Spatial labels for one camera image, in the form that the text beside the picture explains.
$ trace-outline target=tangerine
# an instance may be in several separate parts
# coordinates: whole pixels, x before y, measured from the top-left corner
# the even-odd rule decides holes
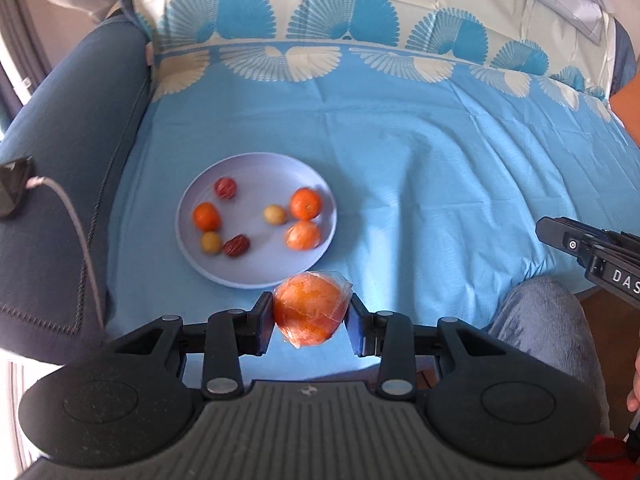
[[[198,204],[191,215],[193,223],[201,231],[217,231],[222,225],[222,218],[211,202]]]
[[[322,199],[313,189],[301,187],[291,196],[289,209],[298,220],[312,220],[322,211]]]
[[[273,319],[296,348],[327,341],[340,326],[349,297],[329,278],[303,272],[287,278],[273,293]]]
[[[294,251],[308,251],[320,245],[320,228],[308,220],[301,220],[284,233],[284,243]]]

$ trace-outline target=hand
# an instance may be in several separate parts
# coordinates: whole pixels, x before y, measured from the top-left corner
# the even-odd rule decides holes
[[[634,389],[626,396],[626,408],[636,412],[640,408],[640,350],[636,356],[636,373],[634,375]]]

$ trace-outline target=cherry tomato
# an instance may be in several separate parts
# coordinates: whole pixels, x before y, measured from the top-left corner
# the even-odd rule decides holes
[[[237,188],[236,181],[228,176],[217,179],[213,185],[213,191],[223,200],[231,200],[236,194]]]

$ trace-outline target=blue jeans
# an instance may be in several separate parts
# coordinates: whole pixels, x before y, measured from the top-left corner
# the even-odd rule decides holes
[[[515,287],[489,334],[589,386],[600,403],[600,433],[612,436],[604,378],[593,337],[576,297],[546,276]]]

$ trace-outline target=blue blanket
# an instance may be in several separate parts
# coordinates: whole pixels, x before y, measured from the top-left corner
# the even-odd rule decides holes
[[[638,147],[570,70],[558,78],[579,92],[411,54],[274,42],[164,58],[111,217],[111,335],[162,314],[204,322],[258,298],[197,273],[174,231],[190,181],[243,152],[294,156],[326,179],[337,231],[314,268],[343,273],[371,311],[485,326],[532,276],[584,290],[583,269],[540,244],[535,223],[569,216],[640,232]],[[299,379],[371,362],[351,355],[344,329],[300,350],[275,333],[267,355],[242,358],[242,370],[246,380]],[[199,371],[187,375],[193,383]]]

